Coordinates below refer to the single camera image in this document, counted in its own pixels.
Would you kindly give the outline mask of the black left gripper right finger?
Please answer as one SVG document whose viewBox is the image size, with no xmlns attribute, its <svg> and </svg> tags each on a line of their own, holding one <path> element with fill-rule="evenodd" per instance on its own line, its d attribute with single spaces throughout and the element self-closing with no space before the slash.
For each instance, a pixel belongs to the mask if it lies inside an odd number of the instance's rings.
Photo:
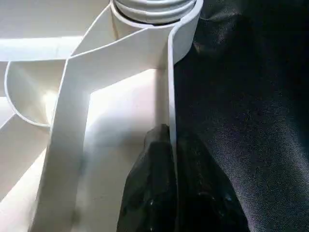
<svg viewBox="0 0 309 232">
<path fill-rule="evenodd" d="M 182 232 L 247 232 L 248 221 L 235 190 L 200 138 L 177 138 L 179 222 Z"/>
</svg>

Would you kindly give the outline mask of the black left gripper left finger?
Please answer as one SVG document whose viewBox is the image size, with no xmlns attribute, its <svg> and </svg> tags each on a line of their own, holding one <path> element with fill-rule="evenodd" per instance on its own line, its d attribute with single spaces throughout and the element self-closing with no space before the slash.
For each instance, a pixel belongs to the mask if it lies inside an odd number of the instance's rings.
<svg viewBox="0 0 309 232">
<path fill-rule="evenodd" d="M 143 150 L 129 172 L 117 222 L 119 232 L 172 232 L 177 185 L 169 127 L 148 131 Z"/>
</svg>

